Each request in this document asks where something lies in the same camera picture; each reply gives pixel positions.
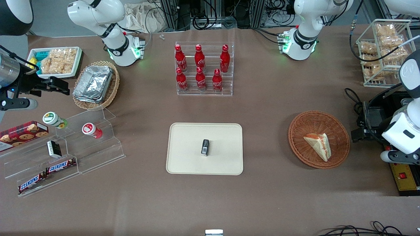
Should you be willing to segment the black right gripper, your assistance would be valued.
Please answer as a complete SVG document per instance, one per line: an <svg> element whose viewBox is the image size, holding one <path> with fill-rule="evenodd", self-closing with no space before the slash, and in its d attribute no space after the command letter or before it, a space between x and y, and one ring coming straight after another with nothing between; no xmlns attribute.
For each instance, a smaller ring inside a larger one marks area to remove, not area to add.
<svg viewBox="0 0 420 236"><path fill-rule="evenodd" d="M42 91L58 92L69 96L68 82L57 77L49 77L47 79L40 78L37 74L20 74L13 82L13 98L19 97L21 93L30 94L31 91L36 91L35 95L40 97Z"/></svg>

